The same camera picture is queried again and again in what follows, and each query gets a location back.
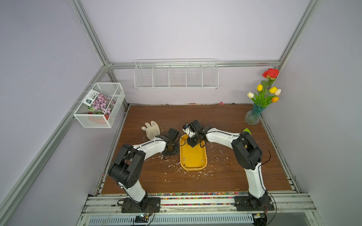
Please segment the yellow plastic storage box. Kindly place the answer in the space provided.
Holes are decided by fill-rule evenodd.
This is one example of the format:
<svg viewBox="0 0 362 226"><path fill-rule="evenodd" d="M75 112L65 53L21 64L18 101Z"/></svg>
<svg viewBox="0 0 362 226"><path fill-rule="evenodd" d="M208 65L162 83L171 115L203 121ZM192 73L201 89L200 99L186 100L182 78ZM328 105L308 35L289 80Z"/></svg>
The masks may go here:
<svg viewBox="0 0 362 226"><path fill-rule="evenodd" d="M200 171L207 165L205 142L197 143L191 147L187 143L188 135L184 134L180 138L180 163L186 171Z"/></svg>

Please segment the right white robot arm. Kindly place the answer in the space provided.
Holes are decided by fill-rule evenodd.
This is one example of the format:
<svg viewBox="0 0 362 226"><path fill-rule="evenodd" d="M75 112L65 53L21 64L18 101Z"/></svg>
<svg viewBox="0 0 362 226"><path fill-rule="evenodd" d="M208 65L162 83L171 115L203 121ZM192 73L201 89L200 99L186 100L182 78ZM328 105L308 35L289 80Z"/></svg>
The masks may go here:
<svg viewBox="0 0 362 226"><path fill-rule="evenodd" d="M214 127L203 127L197 120L183 125L191 147L202 142L217 143L233 150L238 164L245 170L248 180L248 201L250 205L268 203L268 192L261 172L263 151L246 128L241 133L231 133Z"/></svg>

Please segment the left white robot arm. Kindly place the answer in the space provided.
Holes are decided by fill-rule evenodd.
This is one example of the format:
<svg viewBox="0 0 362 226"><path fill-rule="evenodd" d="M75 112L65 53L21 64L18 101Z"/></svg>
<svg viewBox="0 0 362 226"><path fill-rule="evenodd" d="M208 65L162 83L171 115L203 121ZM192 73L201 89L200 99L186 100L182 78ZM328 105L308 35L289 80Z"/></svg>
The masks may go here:
<svg viewBox="0 0 362 226"><path fill-rule="evenodd" d="M145 160L158 153L178 154L178 136L179 132L171 128L165 135L157 135L145 143L133 146L124 144L109 166L108 175L125 190L130 200L144 202L147 192L142 188L139 178Z"/></svg>

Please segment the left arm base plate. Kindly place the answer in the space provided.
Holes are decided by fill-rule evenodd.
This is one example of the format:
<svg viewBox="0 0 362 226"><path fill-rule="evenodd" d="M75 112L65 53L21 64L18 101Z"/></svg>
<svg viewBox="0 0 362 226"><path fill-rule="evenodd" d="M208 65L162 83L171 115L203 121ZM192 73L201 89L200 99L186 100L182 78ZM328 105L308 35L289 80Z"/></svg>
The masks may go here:
<svg viewBox="0 0 362 226"><path fill-rule="evenodd" d="M146 197L141 202L135 202L131 198L125 198L121 204L122 213L159 213L161 198Z"/></svg>

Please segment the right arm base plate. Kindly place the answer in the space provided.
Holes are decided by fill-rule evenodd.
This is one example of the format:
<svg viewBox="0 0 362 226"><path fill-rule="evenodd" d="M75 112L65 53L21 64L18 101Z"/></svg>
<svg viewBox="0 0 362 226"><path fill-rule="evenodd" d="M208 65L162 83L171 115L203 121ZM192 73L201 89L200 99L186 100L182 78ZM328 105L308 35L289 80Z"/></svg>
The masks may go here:
<svg viewBox="0 0 362 226"><path fill-rule="evenodd" d="M234 197L237 211L274 211L275 207L269 195L264 194L261 198L252 195Z"/></svg>

